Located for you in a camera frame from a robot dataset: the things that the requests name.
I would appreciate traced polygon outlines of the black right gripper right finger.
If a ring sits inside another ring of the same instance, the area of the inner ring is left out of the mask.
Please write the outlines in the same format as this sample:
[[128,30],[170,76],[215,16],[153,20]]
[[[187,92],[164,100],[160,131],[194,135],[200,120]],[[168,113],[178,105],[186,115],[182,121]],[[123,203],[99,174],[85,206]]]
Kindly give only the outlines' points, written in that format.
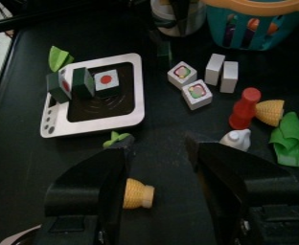
[[218,245],[299,245],[299,182],[265,159],[194,133],[188,159]]

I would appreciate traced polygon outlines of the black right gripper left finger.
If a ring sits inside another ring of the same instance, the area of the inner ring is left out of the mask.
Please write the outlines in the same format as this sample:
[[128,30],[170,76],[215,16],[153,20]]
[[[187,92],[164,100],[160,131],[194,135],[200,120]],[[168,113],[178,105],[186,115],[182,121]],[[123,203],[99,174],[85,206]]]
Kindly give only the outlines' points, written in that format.
[[51,184],[33,245],[117,245],[133,143],[127,137]]

